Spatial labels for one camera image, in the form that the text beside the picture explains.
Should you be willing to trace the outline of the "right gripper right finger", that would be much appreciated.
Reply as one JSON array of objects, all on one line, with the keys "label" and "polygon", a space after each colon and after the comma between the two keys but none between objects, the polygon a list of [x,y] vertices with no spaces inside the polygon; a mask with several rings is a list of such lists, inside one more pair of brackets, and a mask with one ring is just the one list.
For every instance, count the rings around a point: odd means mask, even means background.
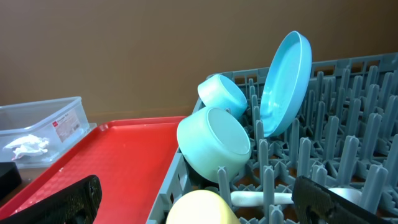
[{"label": "right gripper right finger", "polygon": [[361,196],[357,189],[328,189],[305,176],[296,178],[292,192],[300,223],[388,224],[387,220],[359,206]]}]

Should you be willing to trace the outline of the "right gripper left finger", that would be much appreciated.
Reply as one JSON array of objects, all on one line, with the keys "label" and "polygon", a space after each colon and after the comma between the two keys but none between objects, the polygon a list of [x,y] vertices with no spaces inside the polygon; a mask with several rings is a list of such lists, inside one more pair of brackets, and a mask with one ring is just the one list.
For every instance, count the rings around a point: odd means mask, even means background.
[{"label": "right gripper left finger", "polygon": [[100,207],[102,188],[99,177],[89,175],[63,190],[1,220],[1,224],[88,224]]}]

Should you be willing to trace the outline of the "white plastic spoon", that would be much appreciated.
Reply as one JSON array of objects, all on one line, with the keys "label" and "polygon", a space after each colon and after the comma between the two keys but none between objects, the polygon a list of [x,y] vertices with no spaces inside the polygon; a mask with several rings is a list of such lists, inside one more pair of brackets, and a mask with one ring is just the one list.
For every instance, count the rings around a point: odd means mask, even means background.
[{"label": "white plastic spoon", "polygon": [[[329,188],[333,193],[345,198],[346,200],[358,204],[361,199],[361,192],[356,189],[349,188]],[[266,197],[272,199],[274,205],[288,205],[293,204],[291,193],[274,193],[273,197]],[[231,192],[231,203],[236,207],[258,207],[264,204],[263,192],[249,192],[249,191],[234,191]]]}]

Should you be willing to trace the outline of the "white tissue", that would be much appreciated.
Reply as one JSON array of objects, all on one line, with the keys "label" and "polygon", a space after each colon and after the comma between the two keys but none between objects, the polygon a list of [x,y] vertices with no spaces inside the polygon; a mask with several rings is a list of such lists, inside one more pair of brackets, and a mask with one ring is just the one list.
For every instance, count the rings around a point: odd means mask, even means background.
[{"label": "white tissue", "polygon": [[3,151],[11,151],[14,156],[12,160],[21,159],[24,156],[41,156],[48,152],[48,138],[40,138],[32,134],[17,138],[3,147]]}]

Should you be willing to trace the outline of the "yellow plastic cup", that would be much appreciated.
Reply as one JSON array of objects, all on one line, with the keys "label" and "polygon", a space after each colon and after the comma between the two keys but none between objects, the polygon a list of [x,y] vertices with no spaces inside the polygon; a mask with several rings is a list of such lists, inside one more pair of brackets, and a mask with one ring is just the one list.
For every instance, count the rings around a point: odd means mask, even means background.
[{"label": "yellow plastic cup", "polygon": [[209,190],[194,190],[180,197],[167,215],[166,224],[240,224],[229,205]]}]

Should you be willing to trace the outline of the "mint green bowl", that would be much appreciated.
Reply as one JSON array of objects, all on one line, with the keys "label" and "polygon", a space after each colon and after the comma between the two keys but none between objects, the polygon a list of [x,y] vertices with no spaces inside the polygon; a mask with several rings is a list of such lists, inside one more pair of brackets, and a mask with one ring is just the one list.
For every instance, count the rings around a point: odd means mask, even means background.
[{"label": "mint green bowl", "polygon": [[229,112],[204,107],[181,120],[177,128],[181,153],[192,169],[211,182],[225,167],[233,180],[251,156],[251,142],[243,126]]}]

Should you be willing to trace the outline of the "light blue plate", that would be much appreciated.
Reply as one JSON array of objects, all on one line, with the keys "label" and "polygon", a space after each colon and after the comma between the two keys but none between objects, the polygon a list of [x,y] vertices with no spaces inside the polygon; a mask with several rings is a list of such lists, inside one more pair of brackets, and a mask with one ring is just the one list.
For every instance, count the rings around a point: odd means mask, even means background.
[{"label": "light blue plate", "polygon": [[308,39],[292,31],[274,55],[261,95],[264,137],[278,136],[295,119],[307,92],[312,70]]}]

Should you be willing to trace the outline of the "light blue bowl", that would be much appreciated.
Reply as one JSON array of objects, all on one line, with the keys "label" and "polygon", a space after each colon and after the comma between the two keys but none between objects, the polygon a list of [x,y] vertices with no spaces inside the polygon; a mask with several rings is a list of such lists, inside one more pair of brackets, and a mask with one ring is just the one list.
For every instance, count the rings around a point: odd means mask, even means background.
[{"label": "light blue bowl", "polygon": [[247,99],[239,87],[228,77],[215,74],[198,85],[198,95],[205,106],[229,109],[239,119],[248,107]]}]

